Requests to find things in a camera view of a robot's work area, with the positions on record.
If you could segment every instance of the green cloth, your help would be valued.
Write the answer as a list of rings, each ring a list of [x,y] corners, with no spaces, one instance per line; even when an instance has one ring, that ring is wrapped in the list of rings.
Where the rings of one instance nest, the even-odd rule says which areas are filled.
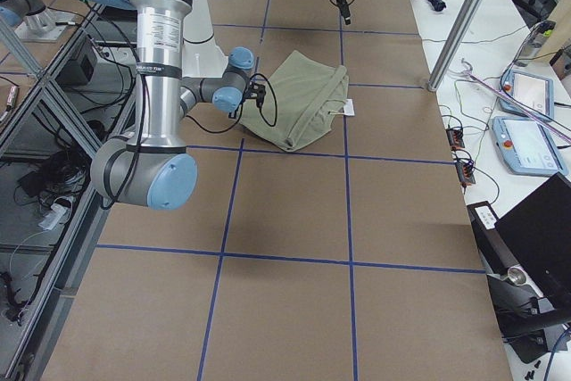
[[[269,78],[276,92],[277,125],[269,127],[255,103],[244,103],[240,123],[255,135],[294,152],[331,131],[331,122],[347,100],[349,77],[344,66],[329,67],[293,51]],[[266,86],[264,117],[274,120],[274,100]]]

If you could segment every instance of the cable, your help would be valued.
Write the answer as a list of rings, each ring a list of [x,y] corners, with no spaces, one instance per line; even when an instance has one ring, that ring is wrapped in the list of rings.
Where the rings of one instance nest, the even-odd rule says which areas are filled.
[[[563,333],[559,336],[559,338],[557,338],[555,345],[553,345],[553,348],[551,349],[550,361],[547,363],[547,368],[545,369],[545,377],[543,377],[543,381],[547,381],[547,378],[550,375],[551,364],[553,363],[553,358],[555,357],[555,352],[559,347],[559,343],[563,341],[563,338],[565,338],[566,335],[569,335],[569,333],[571,333],[571,326],[568,327],[565,331],[563,331]]]
[[[17,83],[15,83],[13,80],[5,78],[4,76],[0,76],[0,79],[5,80],[6,82],[15,85],[16,87],[19,87],[19,85]]]
[[[249,81],[248,84],[250,84],[250,82],[252,82],[256,77],[261,77],[262,79],[264,79],[266,82],[268,82],[268,86],[269,86],[269,91],[271,91],[272,97],[274,97],[274,106],[275,106],[275,111],[274,111],[274,122],[273,123],[269,123],[268,120],[266,120],[266,117],[264,116],[263,112],[261,111],[262,107],[259,108],[260,111],[260,116],[263,119],[263,121],[266,123],[266,125],[268,127],[275,127],[277,124],[277,97],[276,97],[276,92],[274,91],[273,86],[271,86],[271,82],[269,82],[269,79],[266,78],[266,75],[264,75],[263,73],[254,73]]]
[[[496,197],[493,199],[493,201],[490,203],[490,205],[494,205],[498,201],[498,199],[500,198],[500,185],[498,184],[498,182],[496,182],[496,180],[492,176],[490,176],[485,171],[478,169],[476,166],[474,166],[474,170],[479,171],[482,174],[484,174],[486,177],[488,177],[493,182],[494,185],[496,185],[497,194],[496,194]]]
[[[473,41],[466,41],[466,42],[460,42],[461,44],[466,44],[466,45],[477,45],[477,44],[487,44],[490,42],[495,42],[496,40],[502,39],[503,37],[508,37],[511,36],[515,33],[518,33],[521,29],[527,29],[527,26],[524,24],[523,26],[515,29],[514,31],[510,31],[510,33],[506,33],[505,35],[501,35],[498,37],[495,37],[494,39],[484,39],[484,40],[473,40]],[[436,43],[440,43],[440,42],[446,42],[447,39],[443,39],[443,40],[435,40],[435,39],[422,39],[423,42],[427,41],[427,42],[436,42]]]
[[[17,246],[16,248],[13,250],[13,252],[10,254],[10,259],[8,261],[8,272],[10,273],[10,275],[12,274],[12,259],[14,257],[14,254],[16,254],[16,252],[18,252],[18,250],[25,245],[29,240],[31,240],[32,238],[34,238],[35,236],[40,236],[42,234],[45,234],[46,232],[50,232],[49,230],[44,230],[44,231],[39,231],[35,234],[32,234],[31,236],[28,236],[26,238],[24,238]]]
[[[198,120],[196,120],[195,118],[193,118],[190,115],[187,115],[186,118],[192,120],[197,126],[198,128],[200,128],[203,131],[206,131],[209,134],[222,134],[222,133],[226,133],[228,132],[230,129],[232,129],[233,127],[235,127],[238,122],[240,122],[240,120],[242,119],[242,111],[244,110],[244,105],[240,104],[240,112],[238,113],[236,120],[232,123],[232,125],[230,125],[227,128],[221,129],[221,130],[211,130],[211,129],[207,129],[206,127],[204,127],[200,122],[198,122]]]
[[[471,120],[475,120],[477,122],[484,124],[484,129],[480,129],[480,128],[478,128],[478,129],[480,129],[480,131],[483,131],[483,132],[487,131],[490,128],[490,126],[486,121],[480,120],[479,118],[476,118],[475,116],[468,115],[467,113],[464,112],[464,106],[462,104],[462,96],[461,96],[460,90],[458,88],[459,82],[470,82],[470,83],[472,83],[472,81],[467,80],[467,79],[456,79],[454,81],[454,91],[456,92],[456,98],[458,99],[458,104],[460,106],[460,113],[462,115],[466,116],[467,118],[470,118]]]
[[[131,158],[131,163],[128,166],[128,170],[127,170],[127,174],[125,174],[125,178],[123,179],[123,183],[121,183],[121,185],[119,186],[119,189],[117,190],[117,193],[115,195],[111,194],[111,202],[107,205],[103,204],[103,200],[101,201],[100,207],[103,210],[109,210],[116,202],[119,201],[119,196],[121,195],[121,193],[123,192],[123,189],[125,189],[125,186],[127,185],[127,183],[130,181],[131,179],[131,175],[133,174],[133,170],[135,169],[138,160],[139,160],[139,156],[141,154],[141,144],[143,143],[143,126],[145,124],[145,111],[146,111],[146,97],[149,96],[148,93],[148,87],[146,85],[146,79],[145,79],[145,75],[141,75],[141,81],[143,84],[143,96],[142,98],[142,102],[141,102],[141,120],[139,121],[139,132],[137,135],[137,144],[135,147],[135,153],[133,154],[133,158]]]

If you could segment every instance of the white cable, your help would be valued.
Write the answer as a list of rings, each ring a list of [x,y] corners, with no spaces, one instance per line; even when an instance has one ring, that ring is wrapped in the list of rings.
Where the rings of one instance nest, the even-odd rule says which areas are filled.
[[[14,249],[14,251],[12,252],[12,254],[10,255],[10,261],[8,262],[8,272],[10,273],[10,275],[12,274],[12,259],[14,257],[14,254],[16,254],[16,252],[18,252],[18,249],[20,249],[23,245],[25,245],[31,238],[35,237],[35,236],[39,236],[40,234],[44,234],[46,232],[49,231],[39,231],[35,234],[32,234],[31,236],[25,238],[24,240],[22,240],[21,243],[19,243],[16,248]]]

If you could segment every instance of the metal pole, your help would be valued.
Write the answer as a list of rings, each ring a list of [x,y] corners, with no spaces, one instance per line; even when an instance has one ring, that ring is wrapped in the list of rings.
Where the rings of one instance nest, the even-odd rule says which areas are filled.
[[[8,26],[2,16],[0,16],[0,40],[4,42],[8,50],[16,57],[28,73],[37,78],[41,76],[42,66],[40,66],[36,58],[29,53],[28,48],[22,44],[20,39],[16,36],[16,33],[14,33],[14,30]]]
[[[462,38],[466,34],[468,30],[468,26],[470,22],[474,18],[478,6],[482,0],[465,0],[464,4],[460,8],[460,12],[458,13],[458,17],[456,21],[454,21],[454,25],[450,30],[450,35],[446,39],[446,43],[444,44],[443,50],[436,61],[436,65],[432,70],[432,74],[430,75],[430,79],[426,83],[426,87],[429,91],[436,91],[440,83],[444,78],[444,74],[450,67],[450,63],[452,58],[458,51],[458,47]]]

